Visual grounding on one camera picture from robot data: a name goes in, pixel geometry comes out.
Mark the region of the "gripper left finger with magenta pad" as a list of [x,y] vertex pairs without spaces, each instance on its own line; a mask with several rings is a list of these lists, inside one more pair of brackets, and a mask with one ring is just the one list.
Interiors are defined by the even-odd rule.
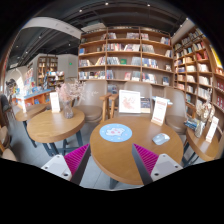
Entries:
[[90,145],[75,149],[67,155],[56,155],[42,169],[79,185],[90,157]]

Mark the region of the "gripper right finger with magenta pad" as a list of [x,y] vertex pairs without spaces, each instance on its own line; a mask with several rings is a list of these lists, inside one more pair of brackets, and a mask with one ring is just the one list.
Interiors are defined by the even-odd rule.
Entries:
[[150,184],[182,169],[167,154],[156,154],[140,145],[132,145],[132,156],[144,185]]

